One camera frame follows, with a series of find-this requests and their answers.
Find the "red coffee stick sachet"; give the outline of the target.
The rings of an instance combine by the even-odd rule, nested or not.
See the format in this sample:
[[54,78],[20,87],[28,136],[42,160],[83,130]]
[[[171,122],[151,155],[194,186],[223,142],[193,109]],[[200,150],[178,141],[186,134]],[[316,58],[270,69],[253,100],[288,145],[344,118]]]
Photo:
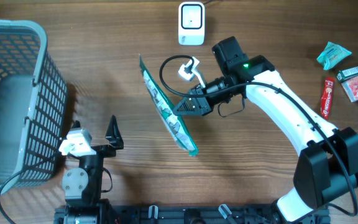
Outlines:
[[324,81],[323,94],[321,97],[320,113],[321,116],[328,120],[333,101],[334,78],[327,77]]

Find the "grey plastic mesh basket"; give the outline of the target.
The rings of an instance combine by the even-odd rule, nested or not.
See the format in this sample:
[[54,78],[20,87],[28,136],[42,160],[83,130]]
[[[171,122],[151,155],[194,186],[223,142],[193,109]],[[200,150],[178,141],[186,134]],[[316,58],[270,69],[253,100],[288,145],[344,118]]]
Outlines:
[[55,173],[67,84],[32,21],[0,20],[0,194]]

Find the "red small carton box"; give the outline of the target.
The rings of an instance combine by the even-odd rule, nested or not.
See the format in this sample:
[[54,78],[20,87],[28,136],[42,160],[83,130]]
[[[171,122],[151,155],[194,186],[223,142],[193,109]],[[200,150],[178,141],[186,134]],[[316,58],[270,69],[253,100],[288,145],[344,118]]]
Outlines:
[[351,102],[358,101],[358,77],[344,81],[342,87]]

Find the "green glove package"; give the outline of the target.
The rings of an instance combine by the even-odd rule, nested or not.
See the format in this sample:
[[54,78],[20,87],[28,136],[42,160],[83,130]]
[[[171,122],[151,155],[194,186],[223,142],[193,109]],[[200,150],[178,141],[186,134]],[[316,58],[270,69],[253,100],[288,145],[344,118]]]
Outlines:
[[187,151],[189,156],[197,156],[199,153],[198,146],[191,137],[182,116],[173,114],[173,103],[153,79],[151,73],[144,64],[141,55],[139,56],[139,67],[144,79],[145,87],[150,94],[161,120],[168,132],[172,135],[173,140],[179,148]]

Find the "white barcode scanner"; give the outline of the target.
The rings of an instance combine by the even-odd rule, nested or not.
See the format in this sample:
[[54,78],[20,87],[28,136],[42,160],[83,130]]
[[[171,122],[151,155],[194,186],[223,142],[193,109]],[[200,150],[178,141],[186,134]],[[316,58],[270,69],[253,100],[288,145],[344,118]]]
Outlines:
[[178,7],[178,43],[202,45],[205,37],[205,7],[202,2],[186,1]]

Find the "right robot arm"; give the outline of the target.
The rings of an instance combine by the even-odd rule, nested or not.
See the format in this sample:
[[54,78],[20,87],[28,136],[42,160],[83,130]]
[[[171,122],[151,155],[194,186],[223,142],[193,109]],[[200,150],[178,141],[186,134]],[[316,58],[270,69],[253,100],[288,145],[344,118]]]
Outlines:
[[264,56],[249,58],[234,37],[216,44],[213,54],[222,76],[206,82],[198,60],[188,57],[179,68],[186,80],[199,84],[182,94],[177,115],[204,116],[216,105],[241,95],[262,109],[289,139],[298,155],[293,188],[272,204],[270,223],[298,223],[317,210],[333,207],[349,194],[356,201],[358,134],[338,129],[306,105]]

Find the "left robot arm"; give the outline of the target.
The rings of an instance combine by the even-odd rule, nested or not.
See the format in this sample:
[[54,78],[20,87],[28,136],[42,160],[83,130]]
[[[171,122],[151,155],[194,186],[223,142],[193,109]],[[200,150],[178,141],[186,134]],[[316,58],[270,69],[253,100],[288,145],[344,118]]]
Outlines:
[[114,211],[108,199],[101,194],[111,191],[102,189],[103,172],[110,175],[103,162],[107,157],[116,156],[116,151],[124,148],[116,117],[111,116],[105,134],[108,143],[92,146],[90,132],[75,121],[59,151],[64,156],[79,160],[77,168],[65,172],[62,188],[66,205],[55,210],[54,223],[120,223],[119,215]]

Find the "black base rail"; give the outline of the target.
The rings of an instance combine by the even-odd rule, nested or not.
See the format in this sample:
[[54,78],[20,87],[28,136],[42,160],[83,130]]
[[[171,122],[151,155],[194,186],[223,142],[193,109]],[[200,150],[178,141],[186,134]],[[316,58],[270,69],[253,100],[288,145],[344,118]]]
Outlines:
[[54,223],[287,223],[270,204],[217,207],[62,207]]

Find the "teal tissue packet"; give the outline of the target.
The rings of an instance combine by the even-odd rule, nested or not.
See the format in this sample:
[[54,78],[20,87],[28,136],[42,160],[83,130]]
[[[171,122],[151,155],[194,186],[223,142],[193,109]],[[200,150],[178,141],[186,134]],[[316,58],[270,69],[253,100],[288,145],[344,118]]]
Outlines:
[[352,52],[344,47],[328,42],[316,60],[323,66],[324,70],[330,70],[351,54]]

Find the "green white small box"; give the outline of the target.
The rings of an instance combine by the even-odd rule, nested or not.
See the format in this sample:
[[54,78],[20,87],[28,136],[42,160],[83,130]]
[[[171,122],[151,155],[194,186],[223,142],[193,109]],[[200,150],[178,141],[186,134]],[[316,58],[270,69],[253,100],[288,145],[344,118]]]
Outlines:
[[347,81],[347,80],[357,77],[357,76],[358,76],[358,66],[348,68],[345,70],[340,70],[339,73],[337,74],[337,79],[339,82],[342,83],[344,81]]

